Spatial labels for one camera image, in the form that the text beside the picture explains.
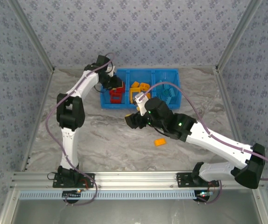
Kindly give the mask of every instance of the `patterned wallpaper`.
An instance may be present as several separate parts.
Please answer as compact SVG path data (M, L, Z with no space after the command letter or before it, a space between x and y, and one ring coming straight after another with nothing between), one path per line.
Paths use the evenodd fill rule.
M0 209L11 172L21 168L49 73L0 0Z
M249 0L19 0L52 64L214 65Z
M268 157L268 0L263 0L222 73L244 141L265 145Z

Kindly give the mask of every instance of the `blue floral wallpaper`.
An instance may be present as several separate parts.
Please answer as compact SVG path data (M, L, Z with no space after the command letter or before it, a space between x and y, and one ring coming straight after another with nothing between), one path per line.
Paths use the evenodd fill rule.
M0 0L0 209L21 168L49 72L6 0Z
M222 74L244 141L265 145L268 157L268 0L263 0Z
M19 0L52 64L214 65L249 0Z

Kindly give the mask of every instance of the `yellow toy block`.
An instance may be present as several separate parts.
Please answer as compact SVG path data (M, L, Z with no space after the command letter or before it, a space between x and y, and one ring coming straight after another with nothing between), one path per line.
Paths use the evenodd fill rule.
M130 103L131 104L133 103L133 93L134 92L140 93L141 92L140 87L130 88Z
M140 83L140 89L141 91L148 91L148 89L150 88L150 85L147 83Z
M157 139L154 141L155 146L161 146L161 145L165 145L166 144L166 140L165 139Z
M138 86L139 86L139 83L138 83L138 82L134 82L134 83L131 85L132 88L137 88Z

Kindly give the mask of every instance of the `marble surface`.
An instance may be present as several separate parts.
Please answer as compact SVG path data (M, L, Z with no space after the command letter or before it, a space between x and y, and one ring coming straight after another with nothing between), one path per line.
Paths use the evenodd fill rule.
M196 105L208 127L227 137L232 137L226 112L212 70L179 69L181 87ZM32 146L28 171L54 171L60 164L61 150L48 136L45 119L61 92L69 90L82 75L82 70L56 70L50 85L41 123ZM106 110L100 107L99 93L92 89L84 100L85 123L79 134L78 158L80 169L92 171L121 170L191 170L199 161L220 162L221 157L210 151L166 139L167 144L154 146L162 136L146 127L129 128L124 116L134 110ZM175 112L196 117L189 103ZM61 139L60 127L54 114L49 120L51 132Z

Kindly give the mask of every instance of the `blue bin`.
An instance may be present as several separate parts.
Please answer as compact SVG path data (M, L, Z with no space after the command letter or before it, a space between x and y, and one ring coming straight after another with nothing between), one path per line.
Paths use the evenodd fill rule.
M117 77L126 85L126 92L122 95L121 104L111 104L109 91L100 93L101 107L105 109L136 109L134 104L130 103L130 87L136 81L138 83L147 83L150 86L162 81L171 82L180 87L179 74L177 69L117 69ZM168 107L170 109L178 109L181 106L181 93L174 87L169 86L174 90L175 96L171 98ZM169 101L168 96L163 96L162 91L164 86L158 86L151 91L151 97L162 97L161 100Z

